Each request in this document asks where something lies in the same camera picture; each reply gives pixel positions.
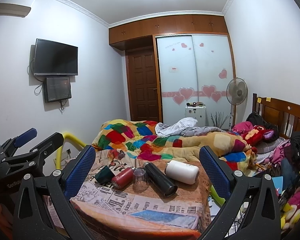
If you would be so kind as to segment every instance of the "red thermos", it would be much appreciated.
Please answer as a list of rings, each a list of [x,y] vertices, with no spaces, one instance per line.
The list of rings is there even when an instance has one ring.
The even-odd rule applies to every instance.
[[[132,181],[133,171],[135,169],[135,167],[128,167],[124,171],[121,171],[117,176],[111,179],[112,185],[117,189],[127,186]]]

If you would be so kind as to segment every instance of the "wooden headboard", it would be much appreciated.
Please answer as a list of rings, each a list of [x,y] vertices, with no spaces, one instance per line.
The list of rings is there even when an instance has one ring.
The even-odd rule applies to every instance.
[[[258,98],[253,94],[252,111],[266,122],[278,126],[279,136],[288,139],[292,131],[300,131],[300,105],[276,98]]]

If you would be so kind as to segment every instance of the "white thermos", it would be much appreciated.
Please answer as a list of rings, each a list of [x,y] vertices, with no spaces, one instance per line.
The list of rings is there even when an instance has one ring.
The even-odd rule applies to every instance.
[[[169,178],[191,185],[195,183],[199,176],[199,168],[191,164],[171,160],[167,163],[164,173]]]

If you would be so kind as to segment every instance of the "blue notebook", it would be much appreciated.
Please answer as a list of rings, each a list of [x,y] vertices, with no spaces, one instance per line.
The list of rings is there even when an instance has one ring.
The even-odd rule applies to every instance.
[[[281,194],[282,193],[282,185],[283,185],[283,177],[274,177],[272,178],[273,184],[276,188],[276,190],[278,190],[278,193]]]

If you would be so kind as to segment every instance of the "wooden cabinet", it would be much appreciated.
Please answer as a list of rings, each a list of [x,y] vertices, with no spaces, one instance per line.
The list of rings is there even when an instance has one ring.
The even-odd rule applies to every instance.
[[[194,30],[197,32],[212,32],[210,15],[193,15]]]
[[[223,16],[210,15],[212,31],[217,33],[228,33],[225,18]]]
[[[141,35],[142,36],[158,34],[157,18],[141,20],[140,25],[141,25]]]
[[[123,39],[130,40],[137,37],[141,37],[141,27],[140,21],[127,23],[123,25]]]
[[[216,32],[228,33],[223,16],[216,15],[171,15],[150,18],[119,25],[109,29],[109,44],[134,38],[168,33]]]
[[[109,44],[117,43],[123,40],[123,25],[109,29]]]
[[[195,31],[192,15],[190,15],[190,14],[175,15],[172,17],[175,18],[177,32],[184,32],[184,31],[194,32]]]
[[[175,33],[177,31],[176,19],[174,16],[157,18],[158,33]]]

